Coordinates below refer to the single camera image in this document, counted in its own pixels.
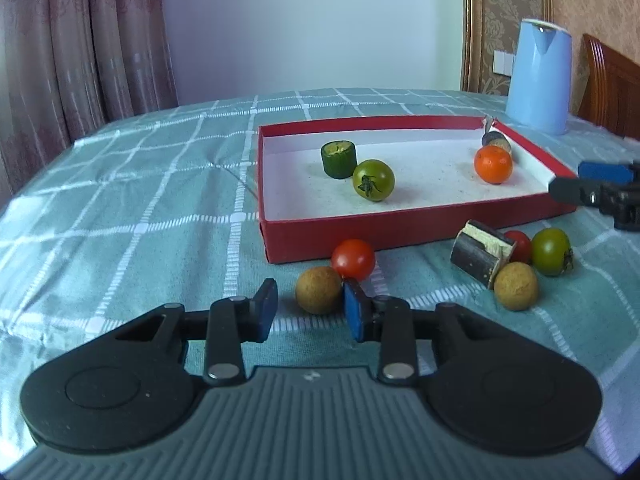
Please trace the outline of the green tomato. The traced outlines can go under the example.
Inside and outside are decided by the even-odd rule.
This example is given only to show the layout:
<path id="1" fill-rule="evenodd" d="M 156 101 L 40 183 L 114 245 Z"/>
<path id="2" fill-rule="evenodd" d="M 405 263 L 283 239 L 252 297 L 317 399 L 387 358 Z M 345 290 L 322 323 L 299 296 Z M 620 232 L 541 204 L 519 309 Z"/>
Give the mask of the green tomato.
<path id="1" fill-rule="evenodd" d="M 362 198 L 370 202 L 382 202 L 394 192 L 395 174 L 382 160 L 367 159 L 355 168 L 352 186 Z"/>
<path id="2" fill-rule="evenodd" d="M 532 263 L 547 276 L 559 276 L 573 269 L 574 256 L 567 234 L 559 228 L 539 231 L 532 239 Z"/>

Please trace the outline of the brown longan fruit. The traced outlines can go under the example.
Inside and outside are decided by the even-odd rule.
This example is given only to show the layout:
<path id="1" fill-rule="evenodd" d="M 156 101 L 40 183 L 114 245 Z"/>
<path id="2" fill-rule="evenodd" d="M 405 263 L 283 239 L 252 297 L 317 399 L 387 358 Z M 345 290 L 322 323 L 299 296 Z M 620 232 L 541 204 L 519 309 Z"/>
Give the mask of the brown longan fruit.
<path id="1" fill-rule="evenodd" d="M 494 281 L 497 300 L 508 310 L 523 311 L 533 307 L 538 300 L 537 275 L 526 263 L 511 262 L 497 274 Z"/>
<path id="2" fill-rule="evenodd" d="M 330 266 L 314 266 L 299 275 L 295 285 L 295 300 L 304 311 L 325 315 L 337 308 L 341 298 L 342 280 Z"/>

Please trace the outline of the green checked bed sheet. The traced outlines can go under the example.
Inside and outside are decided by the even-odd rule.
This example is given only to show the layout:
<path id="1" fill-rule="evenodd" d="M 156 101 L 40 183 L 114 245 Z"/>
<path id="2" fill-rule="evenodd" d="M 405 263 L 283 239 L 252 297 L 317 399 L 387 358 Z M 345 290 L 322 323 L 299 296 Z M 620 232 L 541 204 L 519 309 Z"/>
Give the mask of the green checked bed sheet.
<path id="1" fill-rule="evenodd" d="M 265 278 L 280 307 L 247 365 L 373 364 L 339 315 L 312 318 L 293 301 L 303 266 L 273 266 L 259 232 L 258 128 L 378 115 L 502 117 L 501 96 L 437 90 L 320 89 L 180 106 L 114 122 L 71 148 L 1 213 L 1 465 L 34 445 L 18 398 L 41 364 L 166 302 L 207 308 Z M 511 313 L 449 261 L 446 242 L 378 255 L 364 285 L 413 307 L 442 301 L 492 318 L 595 374 L 603 412 L 590 446 L 624 470 L 639 454 L 639 237 L 578 209 L 551 225 L 574 268 L 543 278 L 540 303 Z"/>

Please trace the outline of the red cherry tomato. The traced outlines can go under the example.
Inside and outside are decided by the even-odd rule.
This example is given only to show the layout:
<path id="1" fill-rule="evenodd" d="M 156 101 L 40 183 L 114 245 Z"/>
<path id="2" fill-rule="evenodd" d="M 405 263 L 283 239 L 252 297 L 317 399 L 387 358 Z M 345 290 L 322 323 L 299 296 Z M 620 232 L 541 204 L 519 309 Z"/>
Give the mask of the red cherry tomato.
<path id="1" fill-rule="evenodd" d="M 339 244 L 331 257 L 332 268 L 342 278 L 363 281 L 370 276 L 375 267 L 375 252 L 370 244 L 351 238 Z"/>
<path id="2" fill-rule="evenodd" d="M 529 264 L 532 261 L 532 241 L 522 231 L 510 230 L 504 236 L 515 243 L 510 260 Z"/>

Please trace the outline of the light blue electric kettle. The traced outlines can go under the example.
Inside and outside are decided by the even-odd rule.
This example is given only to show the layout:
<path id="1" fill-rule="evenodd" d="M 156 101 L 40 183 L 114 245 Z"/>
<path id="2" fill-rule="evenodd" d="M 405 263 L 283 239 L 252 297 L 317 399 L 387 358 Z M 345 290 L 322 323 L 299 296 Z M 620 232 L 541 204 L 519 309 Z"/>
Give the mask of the light blue electric kettle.
<path id="1" fill-rule="evenodd" d="M 570 114 L 572 36 L 536 18 L 521 21 L 506 114 L 526 127 L 560 136 Z"/>

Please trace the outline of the red cardboard box tray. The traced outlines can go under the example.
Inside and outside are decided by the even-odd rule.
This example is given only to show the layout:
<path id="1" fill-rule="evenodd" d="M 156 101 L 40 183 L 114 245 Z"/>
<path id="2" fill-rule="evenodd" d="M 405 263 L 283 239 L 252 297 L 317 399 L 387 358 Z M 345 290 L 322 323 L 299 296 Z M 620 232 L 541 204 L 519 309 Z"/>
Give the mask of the red cardboard box tray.
<path id="1" fill-rule="evenodd" d="M 282 122 L 258 130 L 259 226 L 271 263 L 323 259 L 344 240 L 374 249 L 446 240 L 470 220 L 494 229 L 574 211 L 549 193 L 573 171 L 521 133 L 495 120 L 509 141 L 511 177 L 489 184 L 475 172 L 484 118 L 373 116 Z M 350 141 L 359 159 L 385 162 L 395 175 L 382 202 L 359 196 L 348 179 L 322 168 L 322 145 Z"/>

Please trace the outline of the orange mandarin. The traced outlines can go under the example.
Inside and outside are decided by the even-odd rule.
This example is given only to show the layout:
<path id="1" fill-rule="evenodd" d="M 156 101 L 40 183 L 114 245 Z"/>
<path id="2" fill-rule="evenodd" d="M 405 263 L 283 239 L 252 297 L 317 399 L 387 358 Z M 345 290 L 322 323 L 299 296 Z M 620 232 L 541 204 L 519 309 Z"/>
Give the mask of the orange mandarin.
<path id="1" fill-rule="evenodd" d="M 508 151 L 497 145 L 486 145 L 474 156 L 476 174 L 489 184 L 499 185 L 511 177 L 513 160 Z"/>

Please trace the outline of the large dark sugarcane piece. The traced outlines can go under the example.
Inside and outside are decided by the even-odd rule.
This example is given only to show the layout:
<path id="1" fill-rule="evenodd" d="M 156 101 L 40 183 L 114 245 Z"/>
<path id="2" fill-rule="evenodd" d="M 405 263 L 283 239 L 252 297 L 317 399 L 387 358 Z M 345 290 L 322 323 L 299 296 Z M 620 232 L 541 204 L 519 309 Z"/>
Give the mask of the large dark sugarcane piece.
<path id="1" fill-rule="evenodd" d="M 450 262 L 488 289 L 510 262 L 516 241 L 482 222 L 469 220 L 454 239 Z"/>

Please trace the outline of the green cucumber piece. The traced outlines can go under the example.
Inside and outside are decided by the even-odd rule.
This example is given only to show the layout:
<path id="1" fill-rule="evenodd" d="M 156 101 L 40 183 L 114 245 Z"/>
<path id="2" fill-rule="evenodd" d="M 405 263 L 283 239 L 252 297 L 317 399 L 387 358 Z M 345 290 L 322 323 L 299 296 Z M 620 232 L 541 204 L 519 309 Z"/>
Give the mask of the green cucumber piece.
<path id="1" fill-rule="evenodd" d="M 333 179 L 350 178 L 358 165 L 356 146 L 352 141 L 338 140 L 323 144 L 320 155 L 323 171 Z"/>

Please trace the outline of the white wall switch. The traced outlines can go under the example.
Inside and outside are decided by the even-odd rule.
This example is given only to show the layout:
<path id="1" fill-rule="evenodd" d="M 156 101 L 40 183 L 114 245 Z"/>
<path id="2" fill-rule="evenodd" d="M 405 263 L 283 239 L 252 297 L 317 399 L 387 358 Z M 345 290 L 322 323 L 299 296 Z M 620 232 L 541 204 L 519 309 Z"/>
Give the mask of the white wall switch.
<path id="1" fill-rule="evenodd" d="M 492 72 L 496 75 L 511 77 L 513 73 L 514 54 L 495 50 L 492 60 Z"/>

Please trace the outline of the pink patterned curtain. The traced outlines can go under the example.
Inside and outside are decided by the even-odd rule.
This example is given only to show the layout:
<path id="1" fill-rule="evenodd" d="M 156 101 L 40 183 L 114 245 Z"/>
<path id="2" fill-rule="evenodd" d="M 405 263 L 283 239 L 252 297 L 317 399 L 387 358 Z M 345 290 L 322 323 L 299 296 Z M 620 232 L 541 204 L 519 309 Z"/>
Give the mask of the pink patterned curtain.
<path id="1" fill-rule="evenodd" d="M 1 0 L 1 197 L 75 141 L 177 104 L 163 0 Z"/>

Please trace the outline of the gold wall frame moulding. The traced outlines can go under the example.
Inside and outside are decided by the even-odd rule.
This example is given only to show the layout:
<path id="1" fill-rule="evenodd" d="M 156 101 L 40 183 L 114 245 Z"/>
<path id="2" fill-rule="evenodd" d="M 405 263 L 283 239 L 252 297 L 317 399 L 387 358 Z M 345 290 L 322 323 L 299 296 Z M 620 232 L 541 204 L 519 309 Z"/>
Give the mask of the gold wall frame moulding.
<path id="1" fill-rule="evenodd" d="M 524 18 L 551 22 L 552 0 L 464 0 L 462 90 L 508 93 L 509 79 L 492 62 L 497 51 L 515 51 Z"/>

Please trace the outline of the wooden headboard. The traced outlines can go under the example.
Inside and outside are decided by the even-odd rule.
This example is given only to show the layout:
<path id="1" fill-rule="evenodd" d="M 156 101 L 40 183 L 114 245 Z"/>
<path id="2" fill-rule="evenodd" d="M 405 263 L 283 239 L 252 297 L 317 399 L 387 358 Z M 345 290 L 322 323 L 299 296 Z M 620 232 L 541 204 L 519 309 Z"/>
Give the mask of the wooden headboard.
<path id="1" fill-rule="evenodd" d="M 595 36 L 582 35 L 589 75 L 578 116 L 622 138 L 639 140 L 640 67 Z"/>

